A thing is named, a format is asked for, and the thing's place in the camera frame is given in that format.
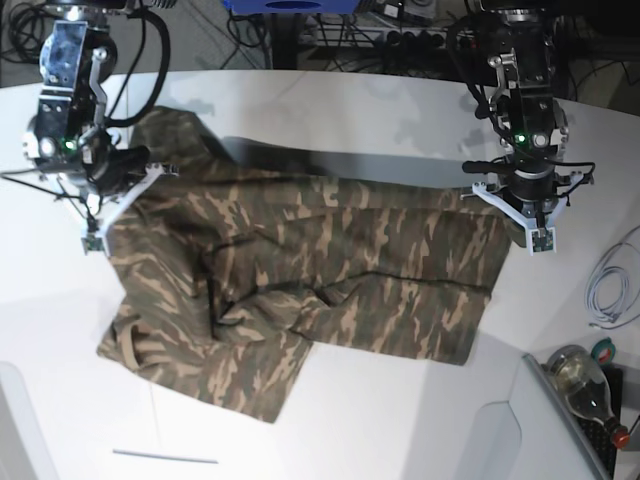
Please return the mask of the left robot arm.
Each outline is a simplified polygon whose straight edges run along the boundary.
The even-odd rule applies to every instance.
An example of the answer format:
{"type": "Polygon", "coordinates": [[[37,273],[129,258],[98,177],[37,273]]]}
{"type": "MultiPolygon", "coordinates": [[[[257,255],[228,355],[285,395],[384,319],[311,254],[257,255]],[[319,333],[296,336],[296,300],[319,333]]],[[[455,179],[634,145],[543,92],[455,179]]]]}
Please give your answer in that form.
{"type": "Polygon", "coordinates": [[[548,1],[480,1],[447,31],[446,49],[504,150],[466,161],[472,195],[500,210],[530,254],[557,249],[571,194],[594,180],[593,162],[565,159],[569,123],[553,92],[555,16],[548,1]]]}

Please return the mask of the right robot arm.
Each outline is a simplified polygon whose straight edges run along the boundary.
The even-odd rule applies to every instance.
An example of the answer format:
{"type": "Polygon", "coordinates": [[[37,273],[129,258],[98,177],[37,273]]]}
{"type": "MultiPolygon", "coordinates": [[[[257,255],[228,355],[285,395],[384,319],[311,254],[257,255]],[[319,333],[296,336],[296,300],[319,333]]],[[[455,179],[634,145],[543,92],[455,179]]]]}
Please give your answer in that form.
{"type": "Polygon", "coordinates": [[[132,1],[47,1],[44,6],[61,16],[40,52],[42,88],[23,153],[50,183],[49,194],[76,209],[84,251],[109,254],[109,231],[118,217],[160,176],[176,171],[153,162],[145,146],[118,148],[110,133],[134,126],[154,107],[169,72],[169,30],[158,14],[132,1]],[[118,59],[108,25],[112,15],[151,25],[160,40],[154,87],[143,107],[125,119],[108,112],[103,88],[118,59]]]}

